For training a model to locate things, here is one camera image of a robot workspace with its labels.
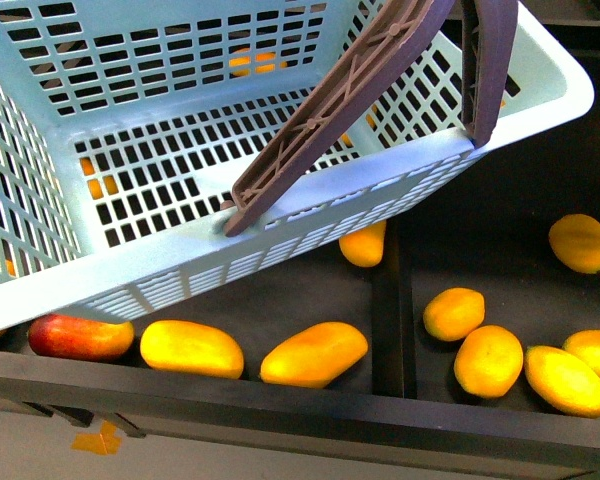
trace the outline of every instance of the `basket handle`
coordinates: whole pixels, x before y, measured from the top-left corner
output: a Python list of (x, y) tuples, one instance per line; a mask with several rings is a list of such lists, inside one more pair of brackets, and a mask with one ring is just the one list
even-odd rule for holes
[[(470, 113), (463, 112), (462, 118), (463, 122), (467, 119), (469, 133), (480, 134), (482, 141), (490, 136), (491, 123), (495, 125), (491, 117), (495, 111), (497, 120), (504, 89), (500, 78), (494, 82), (495, 88), (491, 88), (489, 76), (502, 76), (504, 65), (506, 81), (511, 46), (509, 55), (502, 58), (499, 55), (506, 50), (503, 47), (507, 42), (513, 43), (512, 36), (499, 41), (499, 24), (512, 23), (515, 32), (517, 1), (475, 0), (477, 8), (469, 9), (467, 14), (469, 1), (463, 4), (464, 24), (470, 25), (468, 38), (476, 42), (476, 48), (468, 52), (475, 58), (466, 63), (472, 74), (469, 81), (463, 80), (463, 102), (466, 93), (470, 101), (465, 103)], [(516, 10), (506, 12), (511, 2), (515, 2)], [(224, 226), (227, 236), (238, 235), (253, 224), (405, 72), (429, 46), (453, 4), (454, 0), (385, 3), (373, 22), (236, 180), (231, 196), (238, 211)], [(497, 20), (484, 18), (494, 12)], [(500, 47), (492, 48), (492, 43)], [(497, 61), (498, 65), (485, 67), (486, 61)], [(500, 84), (502, 89), (496, 102)]]
[(462, 0), (462, 124), (476, 148), (491, 138), (507, 83), (518, 0)]

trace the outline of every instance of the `black surface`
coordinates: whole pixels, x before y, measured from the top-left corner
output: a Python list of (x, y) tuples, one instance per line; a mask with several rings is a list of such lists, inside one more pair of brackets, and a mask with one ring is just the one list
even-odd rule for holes
[[(544, 24), (544, 27), (567, 50), (572, 52), (588, 50), (600, 53), (600, 22), (587, 21), (583, 24)], [(450, 19), (442, 27), (443, 33), (459, 45), (462, 38), (462, 22)]]
[(388, 222), (383, 265), (372, 271), (373, 393), (418, 398), (411, 225)]
[[(600, 275), (572, 272), (547, 240), (563, 215), (600, 221), (597, 95), (585, 117), (488, 155), (411, 210), (416, 319), (438, 292), (465, 286), (485, 295), (485, 324), (508, 328), (525, 347), (559, 347), (600, 328)], [(468, 396), (452, 373), (459, 344), (434, 341), (421, 320), (417, 331), (419, 398), (555, 412), (523, 379), (500, 400)]]
[(119, 413), (111, 413), (111, 412), (96, 412), (96, 415), (103, 420), (115, 425), (117, 428), (122, 430), (127, 437), (131, 438), (144, 438), (147, 435), (142, 432), (137, 425), (134, 425), (132, 422), (127, 420), (123, 415)]
[[(348, 264), (331, 244), (312, 255), (291, 259), (221, 289), (199, 295), (134, 321), (138, 335), (153, 321), (182, 319), (218, 327), (242, 347), (242, 379), (260, 381), (260, 364), (279, 343), (326, 321), (357, 327), (371, 343), (369, 272)], [(144, 366), (137, 355), (130, 364)], [(371, 355), (329, 388), (371, 393)]]
[[(245, 444), (249, 431), (263, 430), (600, 470), (600, 420), (555, 414), (270, 386), (0, 352), (0, 397), (12, 396), (96, 412), (241, 428)], [(346, 445), (339, 455), (347, 456)]]
[(91, 425), (94, 413), (82, 408), (63, 407), (60, 405), (47, 405), (54, 414), (61, 416), (74, 427), (87, 428)]

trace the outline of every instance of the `orange sticker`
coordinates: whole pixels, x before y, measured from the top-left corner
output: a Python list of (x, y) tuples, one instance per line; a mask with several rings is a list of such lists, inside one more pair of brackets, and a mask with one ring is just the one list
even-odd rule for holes
[(115, 455), (122, 443), (122, 439), (115, 435), (116, 430), (114, 424), (105, 420), (100, 427), (100, 433), (78, 433), (71, 448), (96, 455)]

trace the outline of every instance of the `basket grid holes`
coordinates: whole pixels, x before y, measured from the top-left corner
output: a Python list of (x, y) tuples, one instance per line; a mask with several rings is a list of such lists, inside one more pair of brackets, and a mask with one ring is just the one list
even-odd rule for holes
[(0, 22), (64, 116), (239, 78), (225, 63), (227, 53), (275, 52), (280, 68), (309, 64), (325, 9), (323, 2), (299, 2), (96, 38), (84, 31), (88, 22), (81, 23), (72, 2), (1, 8)]
[(254, 265), (257, 266), (263, 257), (262, 252), (256, 252), (251, 255), (247, 255), (246, 257), (239, 258), (234, 260), (229, 265), (229, 272), (231, 273), (233, 270), (240, 270), (243, 268), (252, 268)]
[[(347, 39), (346, 51), (362, 30), (373, 20), (384, 2), (362, 0), (354, 16)], [(459, 65), (451, 69), (448, 59), (430, 45), (414, 65), (385, 93), (373, 115), (379, 125), (378, 139), (384, 148), (429, 135), (444, 128), (461, 126), (461, 83)], [(418, 69), (414, 80), (414, 69)], [(519, 85), (508, 76), (505, 97), (520, 93)]]
[(294, 249), (301, 240), (301, 237), (295, 237), (291, 240), (287, 240), (286, 242), (282, 242), (271, 247), (266, 253), (264, 260), (262, 261), (262, 265), (269, 266), (290, 258)]
[(224, 277), (225, 267), (220, 265), (189, 277), (191, 292), (202, 292), (219, 285)]
[[(309, 88), (91, 138), (75, 144), (110, 246), (220, 210), (229, 191), (209, 194), (196, 172), (254, 155)], [(341, 140), (309, 171), (360, 155)]]
[(0, 271), (18, 276), (79, 254), (44, 139), (0, 87)]

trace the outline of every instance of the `shopping basket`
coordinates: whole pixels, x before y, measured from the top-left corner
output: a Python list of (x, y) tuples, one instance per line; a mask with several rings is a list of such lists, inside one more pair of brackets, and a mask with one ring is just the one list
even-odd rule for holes
[(408, 210), (584, 114), (582, 68), (520, 5), (491, 140), (462, 55), (420, 57), (244, 232), (231, 188), (378, 13), (373, 0), (0, 0), (0, 328), (126, 321)]

